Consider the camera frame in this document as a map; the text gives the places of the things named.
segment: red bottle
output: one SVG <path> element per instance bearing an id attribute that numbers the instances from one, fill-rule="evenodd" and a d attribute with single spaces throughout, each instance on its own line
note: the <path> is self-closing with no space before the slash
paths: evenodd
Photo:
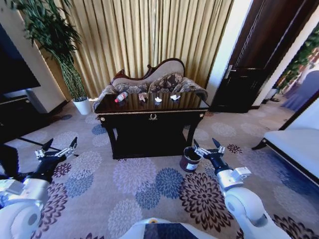
<path id="1" fill-rule="evenodd" d="M 128 93 L 127 93 L 126 91 L 124 91 L 124 92 L 120 93 L 120 94 L 116 97 L 116 99 L 115 99 L 114 101 L 115 101 L 116 103 L 117 103 L 117 102 L 120 102 L 120 101 L 124 100 L 127 96 L 128 96 Z"/>

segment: sofa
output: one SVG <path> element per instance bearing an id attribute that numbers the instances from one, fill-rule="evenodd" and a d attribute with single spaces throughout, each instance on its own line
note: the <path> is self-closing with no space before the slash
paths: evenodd
<path id="1" fill-rule="evenodd" d="M 106 94 L 155 92 L 195 92 L 202 100 L 207 99 L 207 91 L 193 80 L 184 77 L 185 66 L 177 58 L 162 61 L 156 67 L 147 66 L 148 71 L 141 78 L 131 78 L 124 69 L 118 72 L 111 83 L 102 91 L 93 104 L 93 110 Z"/>
<path id="2" fill-rule="evenodd" d="M 253 150 L 270 147 L 286 161 L 319 185 L 319 130 L 294 128 L 270 131 Z"/>

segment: carpet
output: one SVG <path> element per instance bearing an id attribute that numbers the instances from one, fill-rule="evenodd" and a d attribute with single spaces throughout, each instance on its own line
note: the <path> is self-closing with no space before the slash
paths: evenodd
<path id="1" fill-rule="evenodd" d="M 246 114 L 207 113 L 194 138 L 205 148 L 212 148 L 211 137 L 216 138 L 226 146 L 224 160 L 231 167 L 252 171 L 245 187 L 260 196 L 292 238 L 319 238 L 318 188 L 270 149 L 251 150 L 265 132 L 277 130 L 293 114 L 280 104 L 268 102 Z M 68 103 L 54 123 L 25 136 L 42 143 L 53 137 L 52 146 L 60 149 L 77 136 L 80 155 L 56 168 L 32 238 L 117 239 L 150 217 L 188 223 L 220 239 L 243 238 L 209 161 L 186 173 L 180 156 L 113 160 L 108 135 L 95 117 L 80 115 Z M 18 149 L 21 172 L 36 168 L 38 146 L 17 139 L 7 144 Z"/>

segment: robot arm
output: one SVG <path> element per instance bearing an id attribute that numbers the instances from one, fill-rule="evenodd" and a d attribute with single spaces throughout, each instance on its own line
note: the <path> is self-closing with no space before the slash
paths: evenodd
<path id="1" fill-rule="evenodd" d="M 3 239 L 30 239 L 39 225 L 40 208 L 33 201 L 8 205 L 0 210 L 0 235 Z"/>
<path id="2" fill-rule="evenodd" d="M 225 196 L 228 211 L 236 218 L 246 239 L 289 239 L 288 234 L 275 225 L 266 212 L 261 199 L 244 188 L 243 179 L 251 172 L 247 167 L 232 169 L 222 159 L 225 147 L 213 139 L 217 149 L 206 150 L 195 142 L 195 152 L 211 161 L 215 168 L 221 191 Z"/>
<path id="3" fill-rule="evenodd" d="M 15 179 L 0 180 L 0 191 L 8 193 L 8 202 L 0 210 L 1 238 L 30 239 L 33 231 L 37 229 L 41 209 L 48 200 L 47 187 L 52 182 L 54 169 L 59 162 L 73 154 L 77 146 L 75 138 L 66 149 L 47 152 L 52 141 L 35 152 L 40 164 L 23 183 Z"/>

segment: paint can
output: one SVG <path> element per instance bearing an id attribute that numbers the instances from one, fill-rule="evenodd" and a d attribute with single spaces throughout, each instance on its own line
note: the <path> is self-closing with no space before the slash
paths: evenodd
<path id="1" fill-rule="evenodd" d="M 200 159 L 201 157 L 195 153 L 194 147 L 186 147 L 184 149 L 184 155 L 181 157 L 179 165 L 185 172 L 195 172 Z"/>

